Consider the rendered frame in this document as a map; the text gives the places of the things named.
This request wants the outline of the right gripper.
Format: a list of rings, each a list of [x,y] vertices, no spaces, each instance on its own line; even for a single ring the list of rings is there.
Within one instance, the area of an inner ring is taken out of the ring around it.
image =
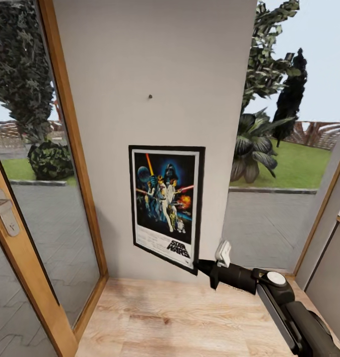
[[[217,289],[219,282],[231,285],[239,289],[239,278],[242,266],[230,263],[228,268],[217,265],[218,260],[201,260],[199,262],[192,262],[192,264],[201,272],[210,277],[210,285],[212,288]]]

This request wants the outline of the poster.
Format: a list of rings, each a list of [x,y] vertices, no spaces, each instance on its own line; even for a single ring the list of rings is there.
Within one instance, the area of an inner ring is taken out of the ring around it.
[[[205,147],[128,149],[133,244],[198,276]]]

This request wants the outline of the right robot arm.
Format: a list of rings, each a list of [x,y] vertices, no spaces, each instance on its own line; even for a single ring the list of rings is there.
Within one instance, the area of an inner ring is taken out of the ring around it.
[[[210,277],[210,285],[217,289],[219,282],[256,295],[265,304],[272,319],[285,338],[290,350],[298,357],[340,357],[328,324],[295,301],[294,290],[278,272],[258,268],[248,270],[230,263],[229,241],[220,242],[216,261],[201,260],[192,264]]]

